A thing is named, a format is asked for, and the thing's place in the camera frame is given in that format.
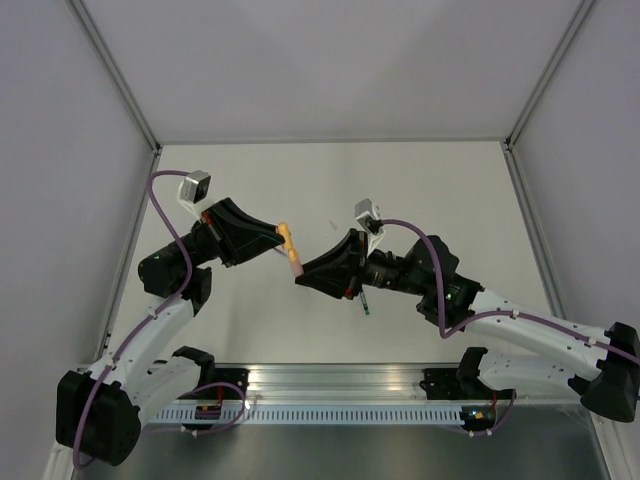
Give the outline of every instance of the white tabletop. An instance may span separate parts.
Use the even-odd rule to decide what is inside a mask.
[[[209,195],[231,197],[247,214],[286,221],[302,261],[335,246],[350,227],[354,204],[370,197],[383,218],[413,222],[439,235],[460,258],[458,273],[541,312],[547,303],[504,158],[497,142],[166,146],[159,170],[204,170]],[[195,221],[176,202],[179,179],[155,191],[181,234]],[[417,237],[387,227],[380,249],[403,256]],[[149,296],[138,262],[171,241],[147,207],[132,268],[113,327],[112,345],[145,315]],[[469,346],[501,352],[504,342],[460,333],[441,340],[415,310],[418,297],[366,288],[359,299],[335,300],[297,286],[275,252],[237,267],[212,262],[213,293],[169,344],[233,363],[397,363],[458,361]]]

